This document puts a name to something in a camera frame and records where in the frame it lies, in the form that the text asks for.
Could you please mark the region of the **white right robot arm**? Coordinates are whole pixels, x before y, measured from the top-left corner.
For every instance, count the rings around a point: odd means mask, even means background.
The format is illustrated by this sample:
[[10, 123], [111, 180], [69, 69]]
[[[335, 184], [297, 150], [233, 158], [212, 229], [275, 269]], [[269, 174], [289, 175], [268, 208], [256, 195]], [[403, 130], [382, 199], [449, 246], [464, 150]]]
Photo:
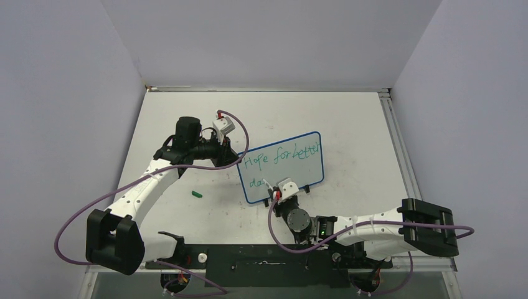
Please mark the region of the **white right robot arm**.
[[269, 188], [271, 201], [269, 215], [275, 214], [286, 221], [300, 216], [290, 231], [303, 249], [291, 249], [273, 240], [286, 252], [305, 254], [320, 247], [333, 245], [349, 247], [353, 261], [367, 267], [372, 262], [384, 260], [402, 252], [421, 251], [435, 257], [456, 257], [459, 254], [459, 227], [454, 224], [450, 209], [419, 199], [402, 199], [399, 207], [366, 216], [310, 217], [298, 207], [295, 194], [287, 199], [277, 187]]

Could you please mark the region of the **blue framed whiteboard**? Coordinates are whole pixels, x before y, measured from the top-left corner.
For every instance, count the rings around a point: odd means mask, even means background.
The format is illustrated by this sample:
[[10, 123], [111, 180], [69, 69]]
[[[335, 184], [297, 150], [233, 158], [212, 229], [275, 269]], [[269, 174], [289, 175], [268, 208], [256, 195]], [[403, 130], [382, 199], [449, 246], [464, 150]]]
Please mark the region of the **blue framed whiteboard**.
[[267, 183], [276, 186], [290, 178], [299, 187], [318, 184], [325, 177], [321, 134], [312, 131], [250, 149], [237, 169], [249, 204], [268, 198]]

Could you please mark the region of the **white whiteboard marker pen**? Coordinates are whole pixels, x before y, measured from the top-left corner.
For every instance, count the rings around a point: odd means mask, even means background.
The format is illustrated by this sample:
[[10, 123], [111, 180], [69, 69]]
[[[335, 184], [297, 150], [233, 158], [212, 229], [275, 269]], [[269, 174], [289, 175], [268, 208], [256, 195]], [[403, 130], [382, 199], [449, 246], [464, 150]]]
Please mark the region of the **white whiteboard marker pen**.
[[266, 180], [266, 179], [262, 179], [263, 183], [265, 184], [266, 188], [269, 190], [269, 191], [272, 191], [273, 190], [273, 186]]

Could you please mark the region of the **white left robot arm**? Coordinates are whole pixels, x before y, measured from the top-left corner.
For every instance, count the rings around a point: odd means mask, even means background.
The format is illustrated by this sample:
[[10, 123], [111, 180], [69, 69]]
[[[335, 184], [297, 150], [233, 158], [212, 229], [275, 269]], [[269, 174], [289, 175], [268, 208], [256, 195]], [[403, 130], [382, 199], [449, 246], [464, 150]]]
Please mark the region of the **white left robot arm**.
[[131, 275], [144, 262], [161, 259], [168, 267], [178, 268], [186, 251], [178, 245], [181, 236], [158, 232], [143, 237], [140, 227], [148, 212], [165, 190], [181, 179], [196, 160], [210, 160], [213, 170], [229, 168], [240, 162], [228, 134], [235, 129], [234, 117], [217, 114], [211, 134], [202, 134], [198, 118], [182, 116], [150, 161], [138, 182], [105, 210], [95, 209], [87, 218], [85, 256], [88, 262], [125, 275]]

